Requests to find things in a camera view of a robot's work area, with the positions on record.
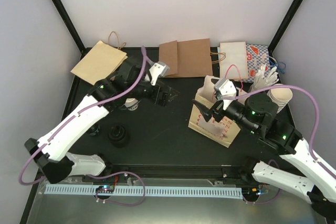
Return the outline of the cake print paper bag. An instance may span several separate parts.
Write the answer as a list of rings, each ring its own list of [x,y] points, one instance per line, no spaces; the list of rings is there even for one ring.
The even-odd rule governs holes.
[[[225,115],[223,100],[215,88],[218,77],[207,75],[193,99],[188,127],[208,139],[229,147],[240,132],[239,126]]]

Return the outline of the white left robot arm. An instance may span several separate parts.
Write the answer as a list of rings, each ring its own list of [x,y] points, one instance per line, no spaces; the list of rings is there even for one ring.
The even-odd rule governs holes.
[[[102,156],[73,154],[69,149],[89,130],[98,130],[98,121],[124,106],[127,99],[149,99],[160,106],[171,102],[176,91],[159,80],[167,70],[160,61],[150,67],[125,61],[118,71],[97,81],[53,130],[37,140],[29,138],[25,147],[46,179],[56,184],[68,176],[92,175],[108,181],[113,169]]]

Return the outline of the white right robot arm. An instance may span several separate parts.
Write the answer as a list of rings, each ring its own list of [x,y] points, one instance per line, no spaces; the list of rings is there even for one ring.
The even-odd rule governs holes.
[[[239,179],[250,184],[254,180],[270,184],[302,198],[312,209],[327,219],[335,219],[335,177],[326,172],[309,152],[307,140],[292,125],[276,119],[278,106],[265,93],[236,100],[217,101],[211,108],[194,100],[205,121],[224,117],[258,138],[259,143],[294,166],[302,174],[274,168],[263,161],[249,159],[238,171]]]

